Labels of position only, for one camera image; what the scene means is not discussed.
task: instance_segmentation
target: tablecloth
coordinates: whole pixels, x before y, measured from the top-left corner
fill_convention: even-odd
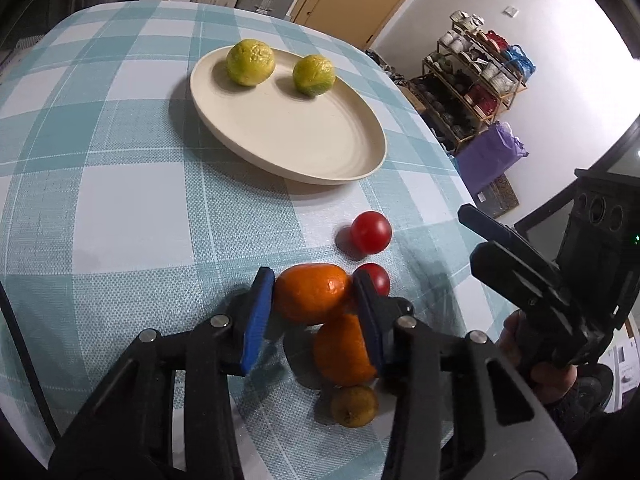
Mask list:
[[[217,142],[197,117],[188,75],[201,56],[242,38],[331,59],[384,128],[382,168],[347,186],[307,186]],[[392,295],[436,330],[495,339],[510,304],[470,276],[480,239],[456,221],[469,201],[419,115],[365,54],[244,10],[177,2],[82,10],[0,86],[0,276],[62,430],[143,328],[192,328],[259,266],[354,270],[362,261],[335,239],[365,210],[394,229],[391,245],[366,259],[388,271]],[[45,461],[51,442],[0,323],[0,406]],[[332,424],[308,337],[270,327],[251,374],[229,380],[245,474],[378,478],[393,400],[383,396],[364,428]]]

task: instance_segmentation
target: human hand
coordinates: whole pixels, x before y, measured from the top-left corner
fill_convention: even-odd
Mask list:
[[[516,310],[508,316],[504,320],[504,329],[496,343],[515,367],[520,364],[522,359],[522,354],[516,344],[516,332],[518,325],[524,318],[525,314],[521,310]],[[578,370],[574,365],[560,370],[551,363],[538,363],[531,369],[531,380],[536,383],[532,389],[542,404],[551,404],[564,397],[574,385],[577,376]]]

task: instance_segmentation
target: table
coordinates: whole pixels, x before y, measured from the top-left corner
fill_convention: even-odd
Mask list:
[[[201,56],[242,38],[329,57],[385,130],[382,168],[348,186],[307,186],[217,142],[197,117],[188,75]],[[469,201],[421,118],[365,54],[243,10],[148,1],[85,9],[0,86],[0,275],[62,430],[143,328],[192,328],[261,265],[353,271],[361,262],[335,237],[365,210],[394,228],[391,245],[367,259],[388,270],[392,295],[436,330],[495,339],[510,304],[470,276],[479,237],[456,221]],[[0,406],[45,461],[51,444],[1,322]],[[381,398],[381,415],[359,430],[331,424],[308,346],[297,345],[308,333],[269,337],[251,375],[229,381],[247,478],[379,478],[393,400]]]

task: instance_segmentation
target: plate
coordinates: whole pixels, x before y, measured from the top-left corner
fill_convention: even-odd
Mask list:
[[[226,74],[230,49],[203,56],[190,83],[202,121],[231,151],[263,170],[308,184],[344,184],[382,165],[382,126],[347,83],[337,77],[328,92],[307,97],[291,76],[301,57],[274,48],[271,77],[243,87]]]

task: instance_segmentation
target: cherry tomato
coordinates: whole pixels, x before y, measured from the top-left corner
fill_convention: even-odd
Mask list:
[[[386,273],[386,270],[380,267],[378,264],[364,264],[359,266],[356,270],[366,270],[369,276],[371,277],[371,281],[373,282],[373,286],[376,289],[376,292],[380,296],[388,296],[389,290],[391,289],[391,282],[389,281],[389,275]]]
[[[353,244],[365,254],[377,254],[391,241],[391,224],[377,211],[359,214],[350,231]]]

